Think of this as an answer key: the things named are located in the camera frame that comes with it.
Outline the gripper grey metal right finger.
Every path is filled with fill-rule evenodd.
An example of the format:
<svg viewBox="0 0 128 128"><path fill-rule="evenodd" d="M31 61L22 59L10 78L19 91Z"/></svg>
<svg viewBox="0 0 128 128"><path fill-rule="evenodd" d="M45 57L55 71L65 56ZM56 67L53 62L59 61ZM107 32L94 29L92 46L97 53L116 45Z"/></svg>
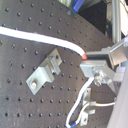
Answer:
<svg viewBox="0 0 128 128"><path fill-rule="evenodd" d="M128 59L128 37L123 38L111 47L88 52L87 57L94 60L106 60L108 65L113 68Z"/></svg>

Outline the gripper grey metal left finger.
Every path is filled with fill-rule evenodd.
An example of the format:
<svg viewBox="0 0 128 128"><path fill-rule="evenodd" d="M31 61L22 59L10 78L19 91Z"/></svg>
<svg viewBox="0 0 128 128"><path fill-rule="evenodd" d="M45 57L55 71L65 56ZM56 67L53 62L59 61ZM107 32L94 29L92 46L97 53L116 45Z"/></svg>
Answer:
<svg viewBox="0 0 128 128"><path fill-rule="evenodd" d="M100 87L102 84L107 84L110 89L117 94L113 78L115 72L110 69L105 60L84 60L80 64L85 77L94 78L94 84Z"/></svg>

